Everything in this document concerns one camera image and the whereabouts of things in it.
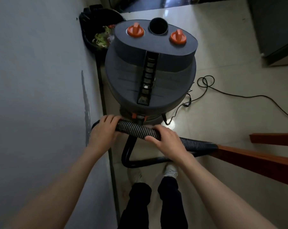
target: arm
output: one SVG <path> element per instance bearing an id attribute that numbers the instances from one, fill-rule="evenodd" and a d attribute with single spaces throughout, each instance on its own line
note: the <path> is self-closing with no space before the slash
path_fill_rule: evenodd
<path id="1" fill-rule="evenodd" d="M 158 125 L 161 141 L 147 136 L 158 149 L 173 160 L 188 176 L 205 207 L 219 229 L 276 229 L 276 227 L 253 209 L 242 198 L 209 173 L 188 153 L 178 135 L 170 129 Z"/>
<path id="2" fill-rule="evenodd" d="M 92 130 L 89 144 L 80 158 L 66 174 L 21 209 L 9 228 L 64 228 L 91 169 L 115 140 L 119 119 L 113 115 L 103 116 Z"/>

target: brown wooden beam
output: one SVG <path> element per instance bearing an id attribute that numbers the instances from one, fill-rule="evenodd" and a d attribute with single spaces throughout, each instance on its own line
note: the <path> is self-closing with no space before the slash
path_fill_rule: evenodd
<path id="1" fill-rule="evenodd" d="M 225 162 L 288 184 L 288 158 L 218 145 L 210 154 Z"/>
<path id="2" fill-rule="evenodd" d="M 249 136 L 252 143 L 288 146 L 288 133 L 253 133 Z"/>

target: shoe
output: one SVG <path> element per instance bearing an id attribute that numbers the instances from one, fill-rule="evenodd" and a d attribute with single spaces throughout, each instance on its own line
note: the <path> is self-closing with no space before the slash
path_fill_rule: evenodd
<path id="1" fill-rule="evenodd" d="M 132 185 L 135 183 L 140 183 L 140 182 L 145 183 L 145 180 L 142 177 L 142 173 L 139 168 L 128 168 L 127 174 L 128 174 L 129 181 Z"/>
<path id="2" fill-rule="evenodd" d="M 177 178 L 178 167 L 176 166 L 175 163 L 173 163 L 173 162 L 167 163 L 167 165 L 165 167 L 165 171 L 164 171 L 164 177 L 167 177 L 167 176 Z"/>

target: black tube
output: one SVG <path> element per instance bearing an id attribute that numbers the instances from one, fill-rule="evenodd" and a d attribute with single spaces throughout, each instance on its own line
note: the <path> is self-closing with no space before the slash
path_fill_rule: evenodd
<path id="1" fill-rule="evenodd" d="M 98 123 L 99 121 L 95 122 L 92 126 L 92 129 Z M 122 154 L 122 164 L 124 166 L 128 168 L 137 168 L 137 167 L 143 167 L 143 166 L 154 165 L 158 163 L 171 161 L 169 158 L 165 156 L 157 157 L 157 158 L 149 158 L 149 159 L 139 160 L 139 161 L 129 160 L 131 152 L 134 148 L 135 142 L 137 141 L 137 138 L 145 139 L 146 136 L 153 136 L 157 140 L 161 140 L 161 135 L 158 131 L 142 126 L 142 125 L 137 125 L 133 122 L 125 121 L 125 120 L 119 120 L 115 130 L 129 134 L 129 137 L 127 139 L 127 142 L 124 147 L 123 154 Z M 207 155 L 210 152 L 216 151 L 218 149 L 218 146 L 211 142 L 192 140 L 192 139 L 187 139 L 183 137 L 180 137 L 180 140 L 183 143 L 185 149 L 189 151 L 194 157 Z"/>

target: vacuum cleaner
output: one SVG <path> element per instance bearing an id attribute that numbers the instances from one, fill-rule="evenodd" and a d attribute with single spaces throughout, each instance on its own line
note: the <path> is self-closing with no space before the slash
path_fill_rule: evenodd
<path id="1" fill-rule="evenodd" d="M 114 40 L 105 60 L 106 76 L 114 98 L 120 104 L 116 130 L 129 134 L 122 164 L 137 168 L 170 161 L 164 156 L 130 161 L 137 138 L 147 135 L 161 140 L 158 131 L 145 124 L 160 124 L 165 114 L 181 103 L 196 74 L 196 38 L 162 18 L 129 20 L 115 26 Z M 180 138 L 193 156 L 218 149 L 211 142 Z"/>

